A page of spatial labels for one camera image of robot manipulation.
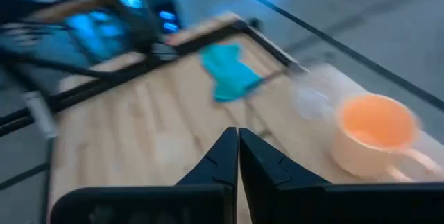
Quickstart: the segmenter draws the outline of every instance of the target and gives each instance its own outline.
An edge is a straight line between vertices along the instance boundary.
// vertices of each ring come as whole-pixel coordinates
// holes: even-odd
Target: teal cloth
[[[216,84],[213,98],[216,102],[229,102],[242,98],[261,78],[240,62],[241,48],[238,44],[211,45],[201,51],[201,64],[213,77]]]

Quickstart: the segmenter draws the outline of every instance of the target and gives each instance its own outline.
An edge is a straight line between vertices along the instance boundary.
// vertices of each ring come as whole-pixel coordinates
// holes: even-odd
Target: table
[[[99,7],[107,3],[107,1],[108,0],[66,0],[54,6],[38,10],[29,15],[27,19],[45,23],[58,23],[69,16]]]
[[[222,15],[178,33],[172,43],[186,42],[235,20],[236,15]],[[234,42],[243,47],[243,62],[260,76],[284,68],[247,35],[234,35],[220,43]],[[244,101],[218,104],[212,100],[213,80],[201,67],[199,57],[198,52],[189,54],[59,113],[60,137],[53,152],[50,206],[81,187],[173,185],[228,126],[254,128],[256,133],[269,131],[266,141],[330,182],[393,181],[388,175],[363,180],[339,168],[328,153],[332,140],[328,126],[299,116],[291,95],[294,85],[287,75],[279,75],[250,98],[255,113],[249,124]],[[128,53],[93,69],[113,71],[142,58]],[[366,91],[328,64],[314,68],[311,76],[328,80],[332,96],[338,101]],[[68,77],[60,83],[60,90],[89,80]],[[416,146],[444,166],[444,146],[427,133],[422,132]],[[402,161],[402,165],[422,176],[423,171],[409,162]],[[238,187],[238,222],[250,223],[241,176]]]

